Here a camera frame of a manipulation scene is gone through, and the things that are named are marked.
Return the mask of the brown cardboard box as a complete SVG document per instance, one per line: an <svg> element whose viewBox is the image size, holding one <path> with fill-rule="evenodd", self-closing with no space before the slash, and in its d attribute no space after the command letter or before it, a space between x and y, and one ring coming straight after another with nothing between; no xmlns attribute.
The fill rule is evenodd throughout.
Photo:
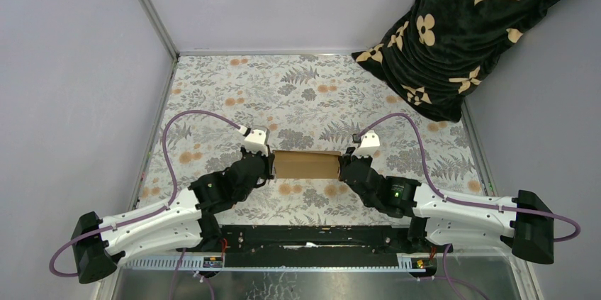
<svg viewBox="0 0 601 300"><path fill-rule="evenodd" d="M274 152L274 171L278 179L338 179L339 151Z"/></svg>

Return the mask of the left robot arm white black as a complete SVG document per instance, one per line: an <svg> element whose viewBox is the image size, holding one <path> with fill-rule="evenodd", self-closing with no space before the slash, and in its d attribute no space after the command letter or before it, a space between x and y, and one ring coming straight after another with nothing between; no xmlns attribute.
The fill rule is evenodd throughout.
<svg viewBox="0 0 601 300"><path fill-rule="evenodd" d="M93 211L80 216L72 234L79 283L99 281L126 262L154 252L216 248L221 238L216 214L245 201L273 177L273 153L241 153L228 168L182 189L171 204L151 204L105 218Z"/></svg>

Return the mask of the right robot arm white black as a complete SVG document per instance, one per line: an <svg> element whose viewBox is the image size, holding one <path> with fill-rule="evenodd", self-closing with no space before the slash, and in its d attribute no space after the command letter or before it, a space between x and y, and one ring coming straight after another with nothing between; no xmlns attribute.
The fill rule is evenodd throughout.
<svg viewBox="0 0 601 300"><path fill-rule="evenodd" d="M554 220L534 192L521 190L516 197L434 192L414 179L379 174L369 157L344 154L338 160L339 180L366 207L410 219L406 240L415 251L431 245L492 247L528 262L554 263Z"/></svg>

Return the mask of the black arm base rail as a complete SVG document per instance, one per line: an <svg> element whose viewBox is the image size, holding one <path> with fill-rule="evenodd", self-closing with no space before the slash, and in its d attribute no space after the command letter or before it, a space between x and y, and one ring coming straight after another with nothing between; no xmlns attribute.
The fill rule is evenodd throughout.
<svg viewBox="0 0 601 300"><path fill-rule="evenodd" d="M188 253L267 255L275 252L373 252L417 255L432 259L444 252L408 227L392 226L244 226L223 225L212 244L197 245Z"/></svg>

